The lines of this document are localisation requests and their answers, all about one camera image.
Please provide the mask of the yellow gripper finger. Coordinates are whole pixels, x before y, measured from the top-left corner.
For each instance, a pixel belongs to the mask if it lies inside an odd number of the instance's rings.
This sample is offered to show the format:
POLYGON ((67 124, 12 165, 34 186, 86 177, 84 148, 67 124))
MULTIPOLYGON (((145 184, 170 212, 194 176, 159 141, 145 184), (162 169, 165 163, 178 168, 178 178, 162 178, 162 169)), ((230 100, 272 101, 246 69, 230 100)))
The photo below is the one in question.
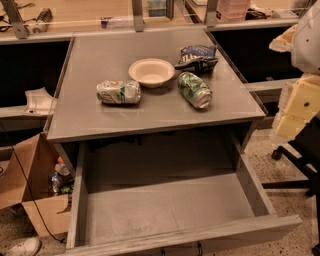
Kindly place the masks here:
POLYGON ((272 124, 274 140, 294 139, 320 112, 320 76, 304 74, 282 89, 272 124))
POLYGON ((269 44, 269 48, 276 52, 290 52, 296 28, 297 25, 293 25, 281 35, 273 39, 269 44))

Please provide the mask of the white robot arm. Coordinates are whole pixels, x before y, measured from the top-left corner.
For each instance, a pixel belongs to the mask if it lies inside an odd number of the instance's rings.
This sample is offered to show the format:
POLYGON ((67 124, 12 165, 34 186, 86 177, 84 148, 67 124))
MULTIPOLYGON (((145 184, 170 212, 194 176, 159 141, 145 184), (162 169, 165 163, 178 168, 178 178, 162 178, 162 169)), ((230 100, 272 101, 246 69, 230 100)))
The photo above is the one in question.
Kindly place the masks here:
POLYGON ((272 124, 272 139, 290 141, 320 112, 320 0, 296 25, 273 39, 269 48, 289 52, 291 64, 303 72, 295 83, 283 87, 272 124))

